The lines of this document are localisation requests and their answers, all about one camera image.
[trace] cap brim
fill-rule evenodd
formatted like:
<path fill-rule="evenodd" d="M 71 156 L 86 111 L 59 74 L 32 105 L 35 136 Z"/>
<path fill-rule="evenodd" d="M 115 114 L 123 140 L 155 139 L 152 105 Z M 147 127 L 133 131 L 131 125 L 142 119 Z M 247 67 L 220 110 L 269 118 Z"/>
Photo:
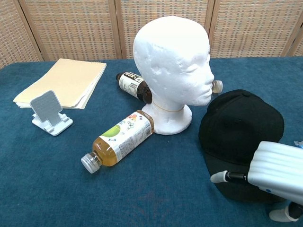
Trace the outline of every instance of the cap brim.
<path fill-rule="evenodd" d="M 203 155 L 210 176 L 224 170 L 237 173 L 247 173 L 249 170 L 249 166 L 228 163 L 205 152 L 203 152 Z M 236 201 L 255 203 L 274 203 L 285 201 L 284 198 L 262 191 L 251 184 L 216 183 L 215 185 L 225 197 Z"/>

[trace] dark brown bottle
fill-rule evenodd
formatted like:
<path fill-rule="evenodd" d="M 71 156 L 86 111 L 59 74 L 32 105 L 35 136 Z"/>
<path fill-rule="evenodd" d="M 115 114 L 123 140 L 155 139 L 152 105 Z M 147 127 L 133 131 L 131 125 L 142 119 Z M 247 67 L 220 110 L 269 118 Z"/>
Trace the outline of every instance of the dark brown bottle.
<path fill-rule="evenodd" d="M 152 103 L 152 92 L 141 76 L 132 72 L 123 72 L 116 75 L 116 80 L 123 91 L 147 104 Z"/>

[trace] teal felt surface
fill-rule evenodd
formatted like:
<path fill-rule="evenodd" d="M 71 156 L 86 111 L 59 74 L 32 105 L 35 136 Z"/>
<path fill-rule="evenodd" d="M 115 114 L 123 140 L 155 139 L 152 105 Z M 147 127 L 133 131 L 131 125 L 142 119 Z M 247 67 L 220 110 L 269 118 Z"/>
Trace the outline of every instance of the teal felt surface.
<path fill-rule="evenodd" d="M 93 140 L 144 106 L 115 79 L 122 71 L 138 73 L 134 61 L 102 62 L 107 68 L 86 108 L 63 109 L 74 123 L 57 137 L 32 124 L 32 109 L 12 102 L 54 62 L 0 70 L 0 226 L 303 225 L 269 219 L 271 209 L 285 204 L 232 201 L 210 182 L 198 140 L 207 106 L 190 106 L 192 123 L 180 134 L 153 134 L 117 165 L 91 175 L 80 159 Z M 303 57 L 211 59 L 210 65 L 224 92 L 248 90 L 282 114 L 281 143 L 303 140 Z"/>

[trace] brown liquid bottle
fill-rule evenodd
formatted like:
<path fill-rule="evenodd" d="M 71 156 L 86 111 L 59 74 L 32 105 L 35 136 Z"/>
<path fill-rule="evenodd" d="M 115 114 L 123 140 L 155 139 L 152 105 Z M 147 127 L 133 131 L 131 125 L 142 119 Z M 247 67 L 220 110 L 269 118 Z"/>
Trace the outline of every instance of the brown liquid bottle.
<path fill-rule="evenodd" d="M 150 104 L 152 103 L 152 93 L 144 79 L 132 72 L 123 72 L 116 75 L 116 80 L 123 91 Z"/>
<path fill-rule="evenodd" d="M 92 152 L 83 156 L 81 162 L 91 174 L 101 165 L 113 166 L 153 131 L 153 119 L 142 110 L 137 110 L 96 138 Z"/>

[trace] styrofoam mannequin head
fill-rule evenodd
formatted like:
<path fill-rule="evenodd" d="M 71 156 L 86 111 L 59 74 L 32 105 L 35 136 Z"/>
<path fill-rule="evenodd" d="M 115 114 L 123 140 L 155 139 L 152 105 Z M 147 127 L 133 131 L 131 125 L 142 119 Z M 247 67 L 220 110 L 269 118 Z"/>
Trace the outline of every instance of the styrofoam mannequin head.
<path fill-rule="evenodd" d="M 137 33 L 134 60 L 152 92 L 152 103 L 143 111 L 154 119 L 156 133 L 181 132 L 191 122 L 187 105 L 210 102 L 209 51 L 206 31 L 189 19 L 161 17 Z"/>

